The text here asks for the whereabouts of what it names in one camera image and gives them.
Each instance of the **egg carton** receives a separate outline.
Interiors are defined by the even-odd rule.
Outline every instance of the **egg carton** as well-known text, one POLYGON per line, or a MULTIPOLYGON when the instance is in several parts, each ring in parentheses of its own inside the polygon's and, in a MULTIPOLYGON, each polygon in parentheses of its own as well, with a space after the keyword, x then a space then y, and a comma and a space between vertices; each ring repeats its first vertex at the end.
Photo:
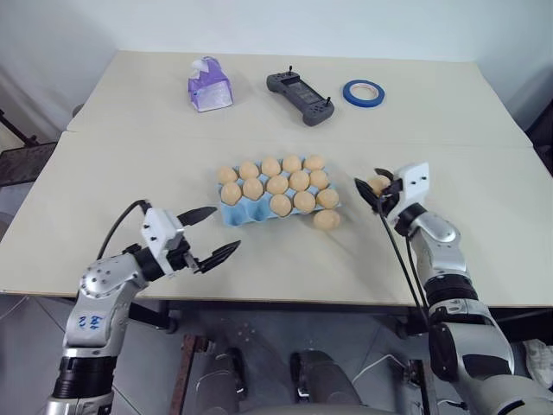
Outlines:
MULTIPOLYGON (((302 165, 305 160, 305 157, 300 157, 302 160, 302 165)), ((278 159, 278 162, 283 164, 283 159, 278 159)), ((261 171, 261 162, 255 162, 257 168, 259 171, 261 171)), ((239 166, 234 166, 234 169, 238 171, 239 166)), ((307 174, 311 172, 310 169, 302 169, 307 174)), ((290 178, 290 173, 288 171, 281 171, 280 176, 286 177, 287 180, 290 178)), ((269 177, 261 173, 258 177, 258 180, 263 184, 263 187, 266 188, 267 181, 269 181, 269 177)), ((242 184, 244 183, 244 180, 241 178, 238 178, 236 183, 242 188, 242 184)), ((221 184, 217 185, 217 189, 219 191, 219 200, 221 197, 221 189, 223 186, 221 184)), ((336 187, 330 183, 326 188, 333 188, 336 189, 336 187)), ((306 189, 307 192, 312 194, 313 196, 316 196, 320 192, 320 190, 315 186, 309 186, 306 189)), ((292 210, 289 214, 286 216, 279 216, 278 214, 275 214, 272 210, 270 210, 270 198, 273 197, 273 194, 269 193, 268 191, 264 191, 264 193, 261 195, 259 199, 256 201, 253 201, 252 199, 249 199, 242 195, 236 205, 231 206, 227 205, 223 201, 220 201, 220 210, 221 214, 223 215, 223 222, 225 222, 225 225, 229 227, 239 227, 241 225, 244 225, 248 222, 265 222, 268 219, 272 218, 280 218, 285 219, 291 216, 292 214, 306 214, 305 212, 301 211, 297 207, 294 207, 294 195, 297 193, 297 190, 294 190, 292 188, 287 188, 284 192, 285 195, 287 195, 292 202, 292 210)), ((313 212, 317 210, 324 209, 323 206, 321 206, 319 203, 315 204, 315 208, 313 209, 313 212)))

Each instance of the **egg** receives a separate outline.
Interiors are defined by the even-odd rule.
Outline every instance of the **egg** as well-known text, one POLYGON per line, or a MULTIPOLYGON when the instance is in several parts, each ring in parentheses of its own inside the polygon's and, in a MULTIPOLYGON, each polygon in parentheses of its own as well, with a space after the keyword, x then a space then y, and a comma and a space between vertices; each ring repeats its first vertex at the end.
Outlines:
POLYGON ((285 195, 274 195, 270 198, 270 210, 283 217, 292 210, 292 202, 285 195))
POLYGON ((301 192, 309 187, 309 175, 303 170, 295 171, 290 176, 289 182, 291 188, 301 192))
POLYGON ((274 157, 266 157, 261 163, 261 172, 268 177, 279 175, 280 163, 274 157))
POLYGON ((380 196, 382 191, 391 185, 391 181, 388 177, 378 175, 374 176, 372 179, 366 181, 369 186, 371 186, 372 191, 376 196, 380 196))
POLYGON ((223 166, 217 170, 217 180, 221 184, 236 182, 238 180, 238 175, 234 169, 231 169, 228 166, 223 166))
POLYGON ((313 170, 309 175, 309 182, 316 188, 327 188, 328 176, 323 170, 313 170))
POLYGON ((288 188, 288 179, 284 176, 274 176, 267 182, 267 191, 272 195, 281 195, 288 188))
POLYGON ((304 169, 322 170, 323 167, 325 167, 325 159, 316 154, 309 156, 305 159, 305 162, 303 162, 304 169))
POLYGON ((248 199, 256 201, 263 194, 263 184, 258 179, 250 177, 242 185, 242 193, 248 199))
POLYGON ((255 178, 259 176, 259 169, 252 162, 243 162, 242 164, 240 164, 240 169, 238 170, 238 172, 240 173, 240 177, 242 177, 244 180, 251 177, 255 178))
POLYGON ((308 214, 315 209, 315 197, 309 192, 297 192, 294 196, 294 206, 308 214))
POLYGON ((240 197, 242 197, 242 190, 236 182, 226 183, 221 189, 221 200, 227 205, 236 205, 240 197))
POLYGON ((294 173, 302 169, 302 160, 296 155, 286 156, 283 160, 283 170, 289 173, 294 173))
POLYGON ((317 203, 326 209, 334 209, 340 201, 338 192, 333 188, 325 188, 317 194, 317 203))
POLYGON ((340 224, 340 215, 335 210, 324 209, 315 214, 313 224, 317 229, 330 231, 340 224))

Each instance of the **blue tape roll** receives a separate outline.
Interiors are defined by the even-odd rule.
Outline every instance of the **blue tape roll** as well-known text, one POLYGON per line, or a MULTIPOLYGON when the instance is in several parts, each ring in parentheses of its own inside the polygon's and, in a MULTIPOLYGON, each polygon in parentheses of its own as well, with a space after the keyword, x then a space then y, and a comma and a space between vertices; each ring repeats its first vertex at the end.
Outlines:
POLYGON ((344 85, 344 98, 347 102, 350 104, 354 104, 356 106, 362 106, 364 108, 370 108, 373 106, 380 105, 382 103, 382 100, 384 99, 384 89, 379 84, 375 84, 374 82, 370 82, 369 80, 350 80, 348 83, 344 85), (357 98, 352 94, 352 89, 355 86, 364 87, 372 89, 377 97, 375 99, 361 99, 357 98))

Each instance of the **table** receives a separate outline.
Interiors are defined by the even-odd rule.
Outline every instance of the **table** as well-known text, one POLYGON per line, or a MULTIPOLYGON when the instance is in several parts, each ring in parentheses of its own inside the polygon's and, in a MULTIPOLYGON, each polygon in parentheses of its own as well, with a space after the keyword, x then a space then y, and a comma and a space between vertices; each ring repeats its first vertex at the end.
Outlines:
MULTIPOLYGON (((553 304, 553 183, 524 133, 472 63, 218 55, 236 103, 198 114, 188 103, 197 54, 119 53, 67 127, 0 245, 0 288, 74 295, 120 212, 147 197, 176 214, 217 205, 215 170, 246 159, 316 152, 328 159, 343 224, 312 228, 311 216, 223 227, 219 214, 186 231, 195 256, 236 239, 242 246, 206 275, 181 271, 144 297, 262 302, 412 305, 379 220, 353 177, 375 167, 428 161, 428 209, 461 230, 480 298, 492 306, 553 304), (302 124, 264 77, 294 64, 335 114, 302 124), (340 87, 368 78, 385 102, 364 110, 340 87)), ((140 214, 108 253, 140 242, 140 214)))

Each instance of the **game controller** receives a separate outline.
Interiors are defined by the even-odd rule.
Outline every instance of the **game controller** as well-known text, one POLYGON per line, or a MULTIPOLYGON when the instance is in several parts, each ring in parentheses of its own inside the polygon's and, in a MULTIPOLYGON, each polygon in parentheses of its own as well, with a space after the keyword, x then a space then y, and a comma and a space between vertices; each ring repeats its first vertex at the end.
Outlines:
POLYGON ((324 99, 311 86, 300 79, 298 73, 275 73, 267 77, 269 91, 280 93, 288 99, 303 114, 303 122, 313 126, 329 118, 334 112, 330 97, 324 99))

